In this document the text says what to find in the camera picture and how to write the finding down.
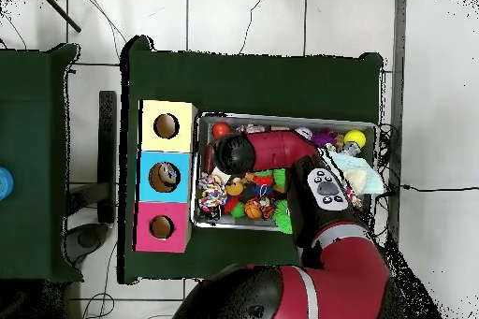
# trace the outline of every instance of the green mat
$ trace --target green mat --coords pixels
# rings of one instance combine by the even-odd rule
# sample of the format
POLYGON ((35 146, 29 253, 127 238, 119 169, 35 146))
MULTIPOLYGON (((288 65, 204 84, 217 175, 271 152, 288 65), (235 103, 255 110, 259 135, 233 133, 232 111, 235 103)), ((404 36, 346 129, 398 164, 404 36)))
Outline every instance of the green mat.
POLYGON ((65 218, 65 70, 78 46, 0 50, 0 278, 78 281, 62 255, 65 218))
POLYGON ((378 123, 381 56, 228 56, 151 47, 149 38, 137 36, 122 52, 120 166, 128 169, 120 177, 119 281, 207 278, 233 263, 296 264, 291 236, 267 231, 193 227, 184 254, 131 250, 138 100, 191 102, 199 111, 378 123))

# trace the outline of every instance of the purple toy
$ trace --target purple toy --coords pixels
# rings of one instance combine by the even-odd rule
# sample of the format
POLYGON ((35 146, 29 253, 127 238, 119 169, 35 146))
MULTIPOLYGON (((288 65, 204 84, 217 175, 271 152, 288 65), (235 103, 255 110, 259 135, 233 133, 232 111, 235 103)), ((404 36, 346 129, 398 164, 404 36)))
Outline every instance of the purple toy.
POLYGON ((329 128, 323 128, 312 134, 311 141, 316 147, 325 147, 328 143, 336 145, 336 136, 338 134, 329 128))

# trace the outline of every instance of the orange ball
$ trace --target orange ball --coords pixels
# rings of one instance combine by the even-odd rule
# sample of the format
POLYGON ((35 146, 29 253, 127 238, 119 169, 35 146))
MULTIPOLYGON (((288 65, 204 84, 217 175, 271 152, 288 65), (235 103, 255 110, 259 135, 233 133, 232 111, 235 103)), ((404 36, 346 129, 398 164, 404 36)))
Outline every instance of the orange ball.
POLYGON ((251 219, 261 219, 263 213, 261 212, 261 205, 257 198, 252 198, 244 205, 244 212, 251 219))
POLYGON ((216 123, 212 129, 214 138, 221 138, 231 132, 227 123, 216 123))

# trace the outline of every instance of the blue object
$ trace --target blue object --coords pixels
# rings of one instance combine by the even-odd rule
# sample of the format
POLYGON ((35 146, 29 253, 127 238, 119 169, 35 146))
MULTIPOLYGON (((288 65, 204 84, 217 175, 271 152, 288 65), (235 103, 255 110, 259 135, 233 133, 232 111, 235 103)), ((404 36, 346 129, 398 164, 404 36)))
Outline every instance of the blue object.
POLYGON ((188 202, 188 185, 191 180, 190 160, 191 154, 182 152, 141 152, 141 158, 139 159, 139 201, 188 202), (180 183, 171 193, 158 193, 152 189, 148 181, 150 169, 159 162, 169 162, 180 171, 180 183))
POLYGON ((13 178, 4 167, 0 167, 0 200, 7 198, 13 190, 13 178))

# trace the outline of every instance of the yellow box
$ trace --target yellow box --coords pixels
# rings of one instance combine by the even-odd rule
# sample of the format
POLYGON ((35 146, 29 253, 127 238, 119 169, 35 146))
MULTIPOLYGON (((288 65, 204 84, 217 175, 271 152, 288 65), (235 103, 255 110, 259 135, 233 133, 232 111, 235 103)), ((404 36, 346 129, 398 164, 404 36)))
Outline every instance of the yellow box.
POLYGON ((143 151, 192 152, 195 106, 191 103, 158 100, 142 100, 140 104, 143 105, 141 116, 143 151), (172 130, 173 122, 175 132, 172 135, 169 131, 172 130))

